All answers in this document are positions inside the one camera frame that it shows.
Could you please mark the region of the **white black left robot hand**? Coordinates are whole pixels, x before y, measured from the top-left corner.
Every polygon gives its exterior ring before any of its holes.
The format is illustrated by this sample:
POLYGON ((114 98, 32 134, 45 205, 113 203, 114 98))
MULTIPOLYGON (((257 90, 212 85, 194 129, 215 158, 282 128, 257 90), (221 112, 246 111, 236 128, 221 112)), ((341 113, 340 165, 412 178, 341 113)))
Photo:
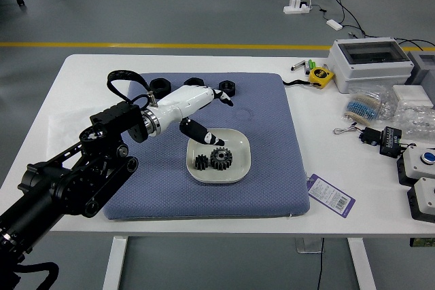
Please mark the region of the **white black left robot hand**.
POLYGON ((217 138, 207 128, 190 119, 193 113, 206 107, 213 100, 233 106, 231 98, 221 90, 206 86, 183 85, 157 102, 155 107, 148 107, 153 131, 149 134, 158 136, 171 123, 178 122, 180 131, 187 137, 203 145, 223 146, 225 142, 217 138))

